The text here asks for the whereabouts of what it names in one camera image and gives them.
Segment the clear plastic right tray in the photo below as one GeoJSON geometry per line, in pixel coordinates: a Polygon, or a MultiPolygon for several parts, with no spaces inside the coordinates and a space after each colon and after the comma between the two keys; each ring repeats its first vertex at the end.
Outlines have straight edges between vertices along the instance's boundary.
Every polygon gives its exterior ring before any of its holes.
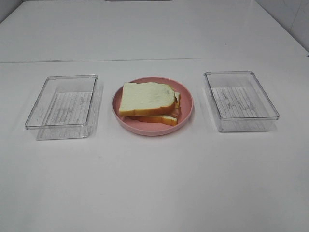
{"type": "Polygon", "coordinates": [[[252,71],[204,73],[219,132],[269,131],[280,115],[252,71]]]}

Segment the clear plastic left tray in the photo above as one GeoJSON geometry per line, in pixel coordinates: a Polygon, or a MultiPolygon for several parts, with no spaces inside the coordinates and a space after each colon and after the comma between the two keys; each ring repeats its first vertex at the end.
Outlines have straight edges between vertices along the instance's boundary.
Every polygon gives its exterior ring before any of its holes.
{"type": "Polygon", "coordinates": [[[96,129],[102,91],[97,75],[47,77],[25,128],[36,140],[87,138],[96,129]]]}

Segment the clear plastic tray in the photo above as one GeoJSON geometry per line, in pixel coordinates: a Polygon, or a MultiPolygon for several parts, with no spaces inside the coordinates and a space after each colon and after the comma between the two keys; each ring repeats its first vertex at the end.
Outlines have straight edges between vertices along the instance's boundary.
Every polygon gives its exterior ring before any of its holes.
{"type": "Polygon", "coordinates": [[[280,115],[252,71],[204,73],[219,132],[269,131],[280,115]]]}
{"type": "Polygon", "coordinates": [[[102,91],[97,75],[47,77],[25,128],[36,140],[87,138],[96,129],[102,91]]]}

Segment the bacon strip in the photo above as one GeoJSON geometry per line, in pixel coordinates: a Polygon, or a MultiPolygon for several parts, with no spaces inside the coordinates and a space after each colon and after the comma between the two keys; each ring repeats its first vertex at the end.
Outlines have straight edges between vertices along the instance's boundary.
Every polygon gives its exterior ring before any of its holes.
{"type": "Polygon", "coordinates": [[[172,117],[178,117],[179,114],[180,114],[180,108],[177,108],[177,109],[174,109],[172,112],[171,112],[171,116],[172,117]]]}

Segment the bread slice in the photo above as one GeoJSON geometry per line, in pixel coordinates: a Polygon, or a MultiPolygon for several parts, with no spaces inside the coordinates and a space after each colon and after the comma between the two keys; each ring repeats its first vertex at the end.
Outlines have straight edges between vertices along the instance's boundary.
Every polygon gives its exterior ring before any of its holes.
{"type": "MultiPolygon", "coordinates": [[[[175,109],[180,108],[180,99],[181,95],[179,92],[175,92],[176,97],[176,104],[175,109]]],[[[132,120],[137,120],[141,122],[148,122],[148,123],[162,123],[170,126],[175,126],[178,124],[178,117],[172,117],[171,113],[168,115],[156,115],[156,116],[130,116],[132,120]]]]}
{"type": "Polygon", "coordinates": [[[125,83],[123,85],[119,116],[164,115],[175,108],[173,88],[155,82],[125,83]]]}

